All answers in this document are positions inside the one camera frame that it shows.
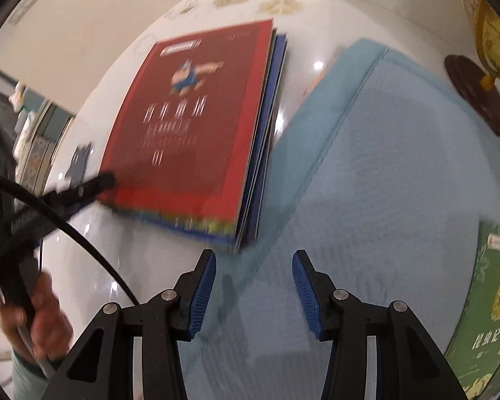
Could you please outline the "person's left hand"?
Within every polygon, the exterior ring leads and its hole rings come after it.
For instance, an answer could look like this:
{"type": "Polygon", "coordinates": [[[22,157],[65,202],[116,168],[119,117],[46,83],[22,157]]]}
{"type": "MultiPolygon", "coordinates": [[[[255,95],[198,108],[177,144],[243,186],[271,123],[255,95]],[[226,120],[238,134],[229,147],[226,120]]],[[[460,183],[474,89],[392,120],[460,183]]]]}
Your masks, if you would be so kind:
{"type": "Polygon", "coordinates": [[[52,290],[52,279],[42,271],[31,294],[35,315],[29,330],[32,348],[26,347],[19,336],[18,328],[26,324],[23,308],[4,303],[0,306],[0,326],[13,350],[27,362],[35,364],[38,359],[57,361],[66,356],[73,337],[73,328],[62,312],[59,299],[52,290]]]}

